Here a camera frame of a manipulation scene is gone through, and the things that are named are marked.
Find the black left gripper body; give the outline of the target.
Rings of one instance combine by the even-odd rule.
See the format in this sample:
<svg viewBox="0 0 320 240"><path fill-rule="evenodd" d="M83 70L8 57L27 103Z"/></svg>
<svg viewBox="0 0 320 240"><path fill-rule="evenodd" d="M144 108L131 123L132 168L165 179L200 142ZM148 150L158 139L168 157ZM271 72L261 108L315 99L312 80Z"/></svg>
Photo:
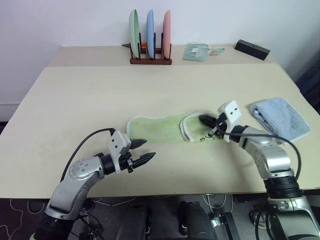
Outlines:
<svg viewBox="0 0 320 240"><path fill-rule="evenodd" d="M134 171L133 165L134 163L133 163L132 154L130 151L120 156L119 166L121 171L127 170L128 173L132 173Z"/></svg>

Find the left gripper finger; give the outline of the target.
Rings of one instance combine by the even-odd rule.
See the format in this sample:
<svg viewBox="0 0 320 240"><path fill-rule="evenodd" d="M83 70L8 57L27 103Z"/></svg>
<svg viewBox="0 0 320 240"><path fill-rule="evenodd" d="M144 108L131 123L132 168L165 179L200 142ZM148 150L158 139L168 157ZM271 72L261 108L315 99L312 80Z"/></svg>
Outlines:
<svg viewBox="0 0 320 240"><path fill-rule="evenodd" d="M137 148L141 147L142 145L144 145L146 142L147 142L147 140L145 140L145 139L132 140L130 149L131 150L137 149Z"/></svg>
<svg viewBox="0 0 320 240"><path fill-rule="evenodd" d="M143 154L138 159L133 161L133 168L138 168L144 164L146 164L149 160L151 160L156 155L156 152L149 152Z"/></svg>

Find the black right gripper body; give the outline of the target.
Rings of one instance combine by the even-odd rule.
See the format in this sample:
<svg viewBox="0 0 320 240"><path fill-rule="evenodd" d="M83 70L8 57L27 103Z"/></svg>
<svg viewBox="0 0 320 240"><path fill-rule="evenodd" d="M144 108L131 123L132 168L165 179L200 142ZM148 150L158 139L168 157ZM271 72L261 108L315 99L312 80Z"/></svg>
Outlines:
<svg viewBox="0 0 320 240"><path fill-rule="evenodd" d="M212 130L208 133L209 137L213 137L214 135L223 138L227 129L226 120L227 117L224 113L220 114L216 118L216 127L211 127Z"/></svg>

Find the green towel with white trim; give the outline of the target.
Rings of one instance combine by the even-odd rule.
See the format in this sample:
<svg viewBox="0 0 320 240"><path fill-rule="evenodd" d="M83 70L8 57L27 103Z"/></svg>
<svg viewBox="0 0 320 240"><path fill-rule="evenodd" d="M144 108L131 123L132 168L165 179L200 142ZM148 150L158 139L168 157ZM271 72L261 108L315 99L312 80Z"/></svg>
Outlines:
<svg viewBox="0 0 320 240"><path fill-rule="evenodd" d="M210 111L188 112L167 117L134 116L126 124L130 140L144 139L149 143L201 143L218 140L209 136L211 128L199 120Z"/></svg>

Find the light blue folded towel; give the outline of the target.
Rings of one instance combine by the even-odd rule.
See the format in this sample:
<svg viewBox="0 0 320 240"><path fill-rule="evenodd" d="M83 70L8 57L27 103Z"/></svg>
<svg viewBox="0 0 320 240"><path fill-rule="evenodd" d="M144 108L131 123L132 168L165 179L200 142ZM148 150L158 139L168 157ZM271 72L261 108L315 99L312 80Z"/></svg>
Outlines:
<svg viewBox="0 0 320 240"><path fill-rule="evenodd" d="M268 133L289 141L298 140L311 131L304 116L283 97L253 103L249 110Z"/></svg>

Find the dark rounded shape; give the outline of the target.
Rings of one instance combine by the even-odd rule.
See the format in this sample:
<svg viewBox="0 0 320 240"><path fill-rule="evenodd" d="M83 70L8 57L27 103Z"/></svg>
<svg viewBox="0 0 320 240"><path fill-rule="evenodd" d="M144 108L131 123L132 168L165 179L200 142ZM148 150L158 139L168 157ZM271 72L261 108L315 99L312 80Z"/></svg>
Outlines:
<svg viewBox="0 0 320 240"><path fill-rule="evenodd" d="M144 203L136 204L125 213L116 240L148 240L151 223L151 208Z"/></svg>
<svg viewBox="0 0 320 240"><path fill-rule="evenodd" d="M211 220L199 202L181 201L177 217L181 235L190 239L218 240Z"/></svg>

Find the packaged green cloth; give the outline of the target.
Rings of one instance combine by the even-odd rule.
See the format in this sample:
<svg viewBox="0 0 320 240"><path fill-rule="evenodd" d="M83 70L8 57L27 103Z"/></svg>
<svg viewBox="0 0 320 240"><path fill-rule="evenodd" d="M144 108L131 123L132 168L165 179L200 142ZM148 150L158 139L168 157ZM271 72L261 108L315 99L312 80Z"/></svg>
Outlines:
<svg viewBox="0 0 320 240"><path fill-rule="evenodd" d="M204 62L212 52L212 47L204 43L189 43L185 46L183 59Z"/></svg>

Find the brown wooden plate rack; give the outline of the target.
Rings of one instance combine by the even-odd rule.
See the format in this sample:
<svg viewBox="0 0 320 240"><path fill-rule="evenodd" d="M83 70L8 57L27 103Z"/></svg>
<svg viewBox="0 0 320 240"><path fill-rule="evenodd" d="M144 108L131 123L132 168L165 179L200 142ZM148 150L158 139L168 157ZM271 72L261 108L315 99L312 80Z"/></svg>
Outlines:
<svg viewBox="0 0 320 240"><path fill-rule="evenodd" d="M133 54L131 44L127 44L126 47L130 49L130 59L129 62L132 65L162 65L170 66L172 65L171 51L172 44L169 47L169 57L166 58L164 55L164 33L161 33L161 47L154 46L154 58L151 58L148 52L148 44L145 44L145 47L140 47L141 37L139 38L140 43L137 44L138 47L138 58Z"/></svg>

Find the black rectangular box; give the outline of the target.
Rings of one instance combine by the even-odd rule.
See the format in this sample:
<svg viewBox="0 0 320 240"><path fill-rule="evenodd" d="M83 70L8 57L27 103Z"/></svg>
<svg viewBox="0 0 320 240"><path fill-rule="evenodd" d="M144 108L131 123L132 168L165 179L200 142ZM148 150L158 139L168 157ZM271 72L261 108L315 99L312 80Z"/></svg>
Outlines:
<svg viewBox="0 0 320 240"><path fill-rule="evenodd" d="M234 49L255 57L260 60L265 60L270 53L270 50L254 43L247 42L245 40L239 39L235 44Z"/></svg>

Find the pink plate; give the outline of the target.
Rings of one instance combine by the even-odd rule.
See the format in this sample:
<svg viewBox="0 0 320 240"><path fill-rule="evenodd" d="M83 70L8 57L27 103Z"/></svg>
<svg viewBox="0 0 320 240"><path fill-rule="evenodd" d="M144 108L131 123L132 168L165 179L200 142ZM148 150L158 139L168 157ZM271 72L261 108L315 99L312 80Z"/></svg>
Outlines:
<svg viewBox="0 0 320 240"><path fill-rule="evenodd" d="M163 38L162 50L165 59L169 60L171 57L171 10L167 10L163 18Z"/></svg>

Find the black metal table leg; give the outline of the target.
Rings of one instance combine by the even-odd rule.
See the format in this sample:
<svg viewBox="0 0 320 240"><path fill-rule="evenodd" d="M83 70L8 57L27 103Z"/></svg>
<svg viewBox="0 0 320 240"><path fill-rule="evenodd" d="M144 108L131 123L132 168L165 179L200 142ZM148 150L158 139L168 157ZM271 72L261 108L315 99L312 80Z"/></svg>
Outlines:
<svg viewBox="0 0 320 240"><path fill-rule="evenodd" d="M211 219L212 226L223 226L229 240L241 240L235 220L231 212L225 212Z"/></svg>

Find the blue plate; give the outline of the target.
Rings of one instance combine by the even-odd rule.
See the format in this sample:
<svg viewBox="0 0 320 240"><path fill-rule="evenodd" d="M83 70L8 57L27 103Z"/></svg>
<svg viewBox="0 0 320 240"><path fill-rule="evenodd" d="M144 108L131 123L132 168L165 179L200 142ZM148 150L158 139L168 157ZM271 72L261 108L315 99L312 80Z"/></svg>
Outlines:
<svg viewBox="0 0 320 240"><path fill-rule="evenodd" d="M154 11L151 9L147 14L146 20L146 43L150 58L155 58L155 36L154 36Z"/></svg>

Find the green plate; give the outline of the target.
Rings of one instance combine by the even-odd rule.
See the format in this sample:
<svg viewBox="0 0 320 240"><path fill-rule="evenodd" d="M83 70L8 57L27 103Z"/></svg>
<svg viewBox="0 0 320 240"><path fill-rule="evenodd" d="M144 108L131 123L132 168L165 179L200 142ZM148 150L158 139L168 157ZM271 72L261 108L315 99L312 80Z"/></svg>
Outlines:
<svg viewBox="0 0 320 240"><path fill-rule="evenodd" d="M129 15L129 42L132 50L132 54L135 58L139 57L138 43L140 28L139 28L139 18L136 9L133 9Z"/></svg>

